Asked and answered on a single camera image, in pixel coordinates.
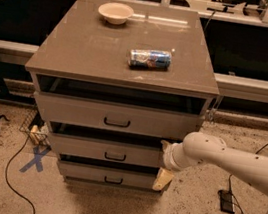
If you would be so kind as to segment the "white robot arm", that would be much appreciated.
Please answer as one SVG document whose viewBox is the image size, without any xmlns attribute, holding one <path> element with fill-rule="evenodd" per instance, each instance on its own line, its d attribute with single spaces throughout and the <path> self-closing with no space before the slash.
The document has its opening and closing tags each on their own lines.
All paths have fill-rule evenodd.
<svg viewBox="0 0 268 214">
<path fill-rule="evenodd" d="M 158 171 L 153 190 L 162 190 L 179 172 L 200 164 L 214 164 L 268 196 L 268 156 L 236 150 L 223 139 L 192 132 L 181 143 L 162 140 L 163 166 Z"/>
</svg>

